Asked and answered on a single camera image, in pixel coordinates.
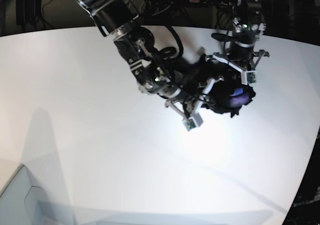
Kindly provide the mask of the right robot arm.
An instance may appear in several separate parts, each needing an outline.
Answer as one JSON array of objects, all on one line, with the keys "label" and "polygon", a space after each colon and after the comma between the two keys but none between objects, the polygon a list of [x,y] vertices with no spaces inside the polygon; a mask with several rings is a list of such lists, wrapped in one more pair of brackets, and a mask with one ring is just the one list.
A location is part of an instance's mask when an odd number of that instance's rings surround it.
[{"label": "right robot arm", "polygon": [[137,21],[124,0],[76,0],[89,14],[101,34],[113,35],[113,43],[120,56],[128,63],[142,92],[165,99],[165,106],[185,118],[206,108],[223,114],[229,110],[218,103],[214,88],[224,78],[212,71],[213,63],[202,54],[199,61],[188,64],[183,59],[182,40],[172,26],[177,47],[155,47],[154,34]]}]

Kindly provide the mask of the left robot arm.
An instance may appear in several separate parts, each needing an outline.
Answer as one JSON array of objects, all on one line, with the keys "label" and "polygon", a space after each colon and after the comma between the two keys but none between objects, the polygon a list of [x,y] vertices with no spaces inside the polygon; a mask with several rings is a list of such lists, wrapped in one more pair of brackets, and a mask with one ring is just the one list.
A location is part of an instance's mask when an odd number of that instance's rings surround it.
[{"label": "left robot arm", "polygon": [[211,34],[213,39],[223,43],[222,53],[213,53],[205,59],[254,71],[261,58],[269,56],[265,50],[254,51],[265,29],[262,0],[235,0],[232,4],[232,24],[227,32]]}]

